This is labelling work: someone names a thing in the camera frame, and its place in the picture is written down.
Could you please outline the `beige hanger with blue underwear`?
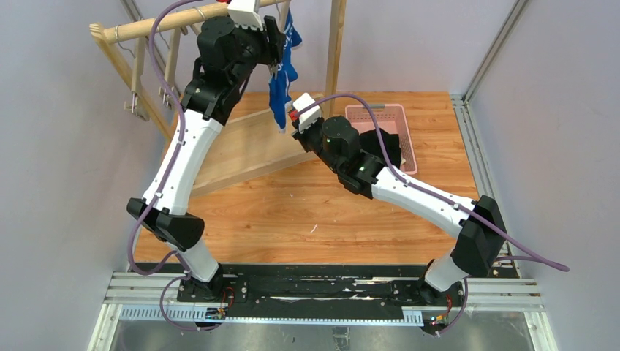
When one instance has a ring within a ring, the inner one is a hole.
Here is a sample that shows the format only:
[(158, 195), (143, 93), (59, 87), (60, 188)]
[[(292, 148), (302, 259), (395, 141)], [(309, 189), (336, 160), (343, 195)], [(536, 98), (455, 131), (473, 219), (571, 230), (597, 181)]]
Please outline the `beige hanger with blue underwear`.
[[(287, 1), (275, 3), (276, 11), (278, 12), (278, 29), (282, 35), (282, 45), (281, 45), (282, 54), (285, 54), (285, 48), (286, 48), (286, 22), (287, 22), (287, 16), (290, 10), (290, 2), (291, 2), (290, 0), (287, 0)], [(284, 58), (281, 58), (277, 64), (269, 66), (269, 73), (270, 73), (271, 80), (276, 78), (279, 70), (281, 69), (283, 65), (283, 60)]]

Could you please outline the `blue underwear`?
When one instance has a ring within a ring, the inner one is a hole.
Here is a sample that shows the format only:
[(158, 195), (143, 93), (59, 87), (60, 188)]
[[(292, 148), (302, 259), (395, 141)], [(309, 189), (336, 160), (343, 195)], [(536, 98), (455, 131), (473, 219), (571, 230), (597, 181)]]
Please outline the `blue underwear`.
[(287, 11), (285, 26), (284, 55), (277, 65), (276, 71), (271, 74), (269, 87), (269, 108), (279, 133), (284, 134), (287, 123), (287, 108), (292, 103), (290, 85), (298, 79), (298, 72), (292, 64), (292, 51), (302, 44), (302, 38), (294, 27), (291, 12)]

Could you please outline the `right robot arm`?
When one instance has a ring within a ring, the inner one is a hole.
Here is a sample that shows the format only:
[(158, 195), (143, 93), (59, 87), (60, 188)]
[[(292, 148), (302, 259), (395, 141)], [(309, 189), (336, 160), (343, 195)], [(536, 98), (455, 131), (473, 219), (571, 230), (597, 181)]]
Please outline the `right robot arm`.
[(466, 277), (483, 278), (492, 269), (505, 239), (505, 225), (495, 199), (479, 200), (443, 192), (392, 170), (379, 156), (367, 152), (360, 135), (343, 116), (307, 122), (292, 121), (293, 138), (337, 175), (353, 194), (397, 205), (418, 215), (456, 239), (455, 246), (429, 263), (421, 289), (442, 293)]

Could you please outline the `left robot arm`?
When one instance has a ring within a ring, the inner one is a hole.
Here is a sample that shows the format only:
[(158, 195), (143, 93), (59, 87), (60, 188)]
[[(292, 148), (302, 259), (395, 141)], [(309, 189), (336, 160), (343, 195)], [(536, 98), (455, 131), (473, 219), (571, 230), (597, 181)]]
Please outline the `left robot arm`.
[(270, 15), (258, 27), (243, 26), (229, 15), (201, 25), (200, 55), (182, 96), (175, 140), (144, 195), (126, 206), (181, 258), (190, 281), (209, 298), (222, 291), (223, 268), (202, 240), (204, 221), (188, 212), (192, 187), (209, 148), (241, 100), (244, 83), (257, 65), (279, 64), (284, 43), (285, 35)]

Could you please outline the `empty beige hanger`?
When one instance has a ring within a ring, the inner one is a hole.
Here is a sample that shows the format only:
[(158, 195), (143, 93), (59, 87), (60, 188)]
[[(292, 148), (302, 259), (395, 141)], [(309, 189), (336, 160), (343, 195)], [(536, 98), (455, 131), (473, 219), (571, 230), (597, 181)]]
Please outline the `empty beige hanger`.
[(144, 70), (146, 38), (138, 37), (135, 40), (135, 48), (133, 50), (129, 48), (125, 48), (119, 40), (118, 28), (119, 28), (119, 25), (115, 27), (115, 39), (116, 39), (117, 45), (120, 47), (120, 49), (129, 51), (133, 57), (131, 82), (129, 86), (131, 94), (132, 94), (131, 102), (124, 103), (124, 110), (126, 112), (131, 113), (133, 116), (136, 116), (144, 121), (149, 121), (150, 117), (148, 116), (147, 112), (143, 108), (142, 101), (140, 98), (140, 95), (143, 92), (143, 85), (142, 85), (141, 77), (143, 75), (143, 70)]

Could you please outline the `wooden clothes rack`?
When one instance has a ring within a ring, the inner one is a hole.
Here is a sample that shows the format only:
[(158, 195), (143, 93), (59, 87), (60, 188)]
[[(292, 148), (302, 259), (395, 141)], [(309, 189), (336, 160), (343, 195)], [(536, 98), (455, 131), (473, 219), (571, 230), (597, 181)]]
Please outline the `wooden clothes rack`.
[[(226, 14), (226, 8), (226, 4), (207, 4), (172, 13), (162, 21), (159, 30), (171, 31), (182, 26), (197, 29), (205, 19)], [(149, 18), (119, 25), (118, 36), (121, 44), (133, 50), (138, 37), (145, 37), (147, 44), (153, 22), (153, 19)], [(92, 23), (89, 29), (95, 43), (130, 89), (133, 57), (129, 51), (122, 50), (117, 45), (115, 27), (105, 28), (100, 23)], [(170, 140), (175, 125), (167, 122), (149, 95), (142, 92), (140, 98), (150, 117), (149, 121), (153, 121), (164, 138)], [(259, 109), (250, 95), (246, 95), (234, 109), (232, 118), (215, 139), (201, 164), (192, 195), (208, 194), (291, 167), (312, 157), (290, 136), (278, 134), (271, 111)]]

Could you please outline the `pink plastic basket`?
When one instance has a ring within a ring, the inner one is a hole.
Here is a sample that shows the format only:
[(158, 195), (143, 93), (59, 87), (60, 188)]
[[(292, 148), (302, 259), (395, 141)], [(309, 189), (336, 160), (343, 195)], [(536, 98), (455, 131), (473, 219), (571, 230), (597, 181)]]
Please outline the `pink plastic basket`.
[[(389, 135), (398, 137), (401, 161), (393, 164), (407, 175), (415, 175), (418, 172), (417, 160), (404, 107), (400, 104), (370, 104), (370, 108), (377, 118), (379, 128)], [(369, 112), (362, 105), (346, 106), (345, 117), (360, 135), (375, 130)]]

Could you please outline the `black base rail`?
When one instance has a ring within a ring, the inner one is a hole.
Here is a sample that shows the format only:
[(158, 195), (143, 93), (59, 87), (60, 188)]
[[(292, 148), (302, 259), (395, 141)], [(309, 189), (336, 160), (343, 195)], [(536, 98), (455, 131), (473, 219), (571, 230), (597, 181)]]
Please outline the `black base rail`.
[(462, 283), (445, 292), (422, 287), (421, 265), (224, 265), (220, 289), (181, 281), (165, 302), (213, 303), (204, 321), (219, 315), (260, 320), (387, 322), (404, 318), (404, 308), (429, 306), (447, 312), (463, 306)]

